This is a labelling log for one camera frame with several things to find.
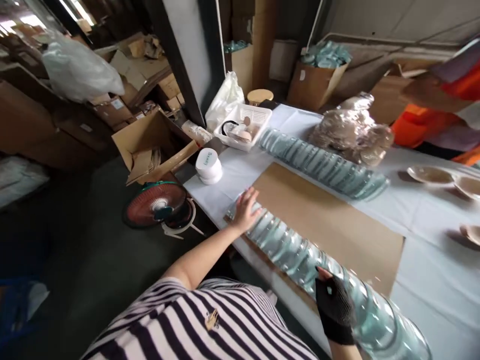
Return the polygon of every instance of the table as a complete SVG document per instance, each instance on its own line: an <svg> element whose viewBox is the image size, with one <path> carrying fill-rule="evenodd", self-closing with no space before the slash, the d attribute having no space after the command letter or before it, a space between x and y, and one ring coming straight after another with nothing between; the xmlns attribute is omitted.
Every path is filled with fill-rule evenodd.
<svg viewBox="0 0 480 360"><path fill-rule="evenodd" d="M269 126L304 137L319 121L321 116L316 113L279 105L273 111ZM276 160L256 147L246 153L225 149L217 139L211 143L221 152L223 178L220 182L204 185L196 176L192 177L195 169L191 165L176 176L209 218L223 228L228 206ZM435 360L478 360L480 252L452 240L451 232L457 231L461 224L478 225L480 203L468 201L455 191L402 180L398 171L412 165L440 166L480 179L480 171L474 168L408 149L392 148L377 168L391 179L391 186L372 201L351 202L295 169L290 170L405 236L391 300L418 326ZM320 318L242 238L233 246L329 354Z"/></svg>

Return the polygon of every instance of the hand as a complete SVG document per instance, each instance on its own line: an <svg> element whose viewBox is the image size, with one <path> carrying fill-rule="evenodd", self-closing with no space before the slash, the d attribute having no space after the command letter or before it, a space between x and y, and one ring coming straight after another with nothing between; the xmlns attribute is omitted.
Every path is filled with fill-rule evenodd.
<svg viewBox="0 0 480 360"><path fill-rule="evenodd" d="M259 208L252 213L252 206L255 204L258 195L259 192L252 186L240 195L236 201L236 213L231 226L238 229L242 234L255 224L262 212L262 208Z"/></svg>
<svg viewBox="0 0 480 360"><path fill-rule="evenodd" d="M316 306L326 337L340 345L353 345L355 310L345 286L338 277L317 266Z"/></svg>

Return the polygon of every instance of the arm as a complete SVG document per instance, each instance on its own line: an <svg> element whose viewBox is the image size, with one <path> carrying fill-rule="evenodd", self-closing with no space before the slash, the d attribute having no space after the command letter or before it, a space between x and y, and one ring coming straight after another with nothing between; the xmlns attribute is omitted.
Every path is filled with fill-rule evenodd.
<svg viewBox="0 0 480 360"><path fill-rule="evenodd" d="M237 200L236 215L231 225L181 256L167 269L162 278L177 278L187 289L196 289L229 245L255 223L261 212L261 209L258 209L252 213L252 205L258 194L253 187L244 192Z"/></svg>
<svg viewBox="0 0 480 360"><path fill-rule="evenodd" d="M473 101L462 100L447 94L442 90L441 85L441 80L427 72L407 85L401 91L401 96L421 108L445 113L457 113L473 104Z"/></svg>
<svg viewBox="0 0 480 360"><path fill-rule="evenodd" d="M362 360L360 352L355 345L340 345L330 339L328 344L330 345L333 360Z"/></svg>
<svg viewBox="0 0 480 360"><path fill-rule="evenodd" d="M351 323L354 306L342 281L317 267L316 305L333 360L362 360L355 346Z"/></svg>

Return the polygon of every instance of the striped shirt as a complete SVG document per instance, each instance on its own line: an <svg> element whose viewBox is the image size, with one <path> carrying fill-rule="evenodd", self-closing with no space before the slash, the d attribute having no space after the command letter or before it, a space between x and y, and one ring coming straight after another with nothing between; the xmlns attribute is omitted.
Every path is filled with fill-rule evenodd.
<svg viewBox="0 0 480 360"><path fill-rule="evenodd" d="M317 359L259 288L210 279L187 290L160 279L115 318L88 359Z"/></svg>

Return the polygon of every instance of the gray floor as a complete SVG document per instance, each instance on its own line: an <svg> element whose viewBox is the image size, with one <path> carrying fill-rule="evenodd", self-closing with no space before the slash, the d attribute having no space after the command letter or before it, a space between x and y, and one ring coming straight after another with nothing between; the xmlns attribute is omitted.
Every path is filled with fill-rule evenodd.
<svg viewBox="0 0 480 360"><path fill-rule="evenodd" d="M112 318L204 239L193 230L179 240L165 236L159 226L133 230L124 225L122 209L140 188L125 187L126 178L117 158L91 174L54 180L0 213L3 239L26 244L47 239L41 280L50 290L34 318L39 329L14 341L0 358L78 359ZM202 213L195 225L207 236L216 231ZM232 267L241 281L265 288L241 257ZM281 303L277 307L290 330L326 358L288 310Z"/></svg>

